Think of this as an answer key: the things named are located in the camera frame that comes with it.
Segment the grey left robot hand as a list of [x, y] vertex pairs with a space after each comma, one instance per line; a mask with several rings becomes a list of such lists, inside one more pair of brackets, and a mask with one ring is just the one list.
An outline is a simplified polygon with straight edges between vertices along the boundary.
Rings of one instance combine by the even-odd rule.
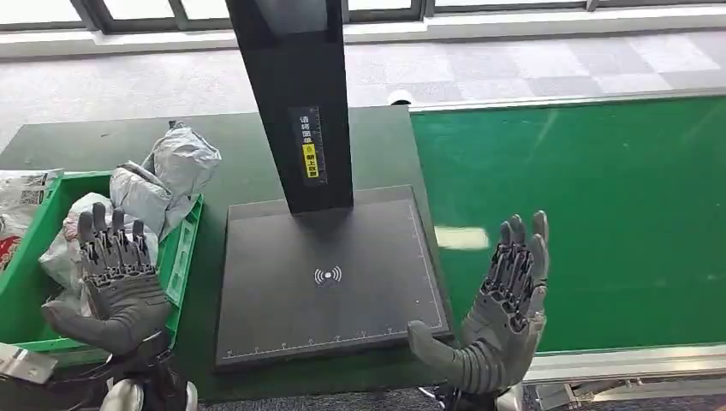
[[96, 202], [77, 223], [80, 279], [92, 314], [82, 316], [61, 301], [46, 302], [41, 313], [59, 335], [123, 355], [164, 329], [170, 302], [152, 263], [143, 222], [134, 220], [128, 235], [122, 209], [113, 211], [111, 225], [105, 214], [104, 204]]

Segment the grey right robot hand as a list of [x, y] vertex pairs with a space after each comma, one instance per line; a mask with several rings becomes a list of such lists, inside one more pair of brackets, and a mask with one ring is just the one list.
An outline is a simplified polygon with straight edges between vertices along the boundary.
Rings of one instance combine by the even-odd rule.
[[545, 211], [525, 226], [515, 214], [500, 225], [488, 272], [461, 322], [461, 345], [433, 337], [421, 321], [408, 323], [412, 353], [458, 390], [501, 393], [522, 381], [546, 324], [550, 226]]

